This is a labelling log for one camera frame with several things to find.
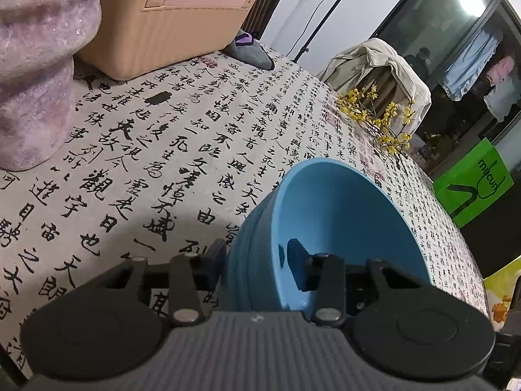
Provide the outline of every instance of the green bag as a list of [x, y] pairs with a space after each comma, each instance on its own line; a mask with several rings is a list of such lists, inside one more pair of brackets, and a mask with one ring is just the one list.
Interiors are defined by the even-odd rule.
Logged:
[[513, 184], [496, 148], [485, 138], [434, 182], [434, 193], [456, 226], [461, 228]]

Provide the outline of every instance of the glass window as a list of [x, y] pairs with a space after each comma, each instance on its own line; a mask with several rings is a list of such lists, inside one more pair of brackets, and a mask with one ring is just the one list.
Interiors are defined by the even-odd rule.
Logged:
[[408, 0], [378, 35], [428, 80], [493, 0]]

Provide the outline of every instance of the black cable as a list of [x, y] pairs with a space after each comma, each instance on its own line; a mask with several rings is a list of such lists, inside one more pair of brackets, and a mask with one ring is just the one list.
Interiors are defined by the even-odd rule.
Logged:
[[300, 37], [297, 38], [297, 40], [295, 41], [295, 44], [293, 44], [293, 47], [291, 47], [291, 50], [288, 52], [288, 54], [286, 54], [286, 57], [290, 55], [290, 53], [293, 51], [293, 49], [295, 48], [295, 46], [297, 45], [297, 43], [300, 41], [300, 39], [302, 38], [302, 36], [306, 33], [306, 29], [307, 27], [309, 26], [309, 24], [311, 23], [311, 20], [313, 19], [313, 16], [315, 15], [315, 13], [317, 12], [318, 8], [320, 7], [320, 5], [324, 2], [325, 0], [322, 0], [321, 2], [319, 2], [318, 6], [315, 8], [314, 12], [312, 13], [311, 17], [309, 18], [309, 20], [307, 21], [307, 24], [306, 24], [306, 27], [304, 28], [304, 31], [302, 31], [302, 33], [300, 34]]

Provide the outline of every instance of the purple ceramic vase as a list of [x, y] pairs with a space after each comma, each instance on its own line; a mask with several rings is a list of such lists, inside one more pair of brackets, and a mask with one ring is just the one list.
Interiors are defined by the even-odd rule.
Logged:
[[0, 168], [30, 169], [64, 143], [72, 55], [100, 22], [100, 0], [0, 0]]

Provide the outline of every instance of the tablecloth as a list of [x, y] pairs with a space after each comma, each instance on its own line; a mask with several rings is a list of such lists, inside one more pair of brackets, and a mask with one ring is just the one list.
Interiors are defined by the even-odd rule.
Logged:
[[[429, 179], [410, 159], [381, 161], [323, 83], [267, 51], [272, 72], [218, 52], [128, 82], [77, 72], [65, 145], [31, 170], [0, 172], [0, 343], [26, 376], [19, 330], [33, 310], [122, 259], [163, 263], [216, 238], [230, 244], [311, 157], [370, 177], [410, 225], [433, 284], [486, 313], [482, 278]], [[217, 307], [216, 293], [202, 299]], [[159, 315], [165, 302], [153, 293]]]

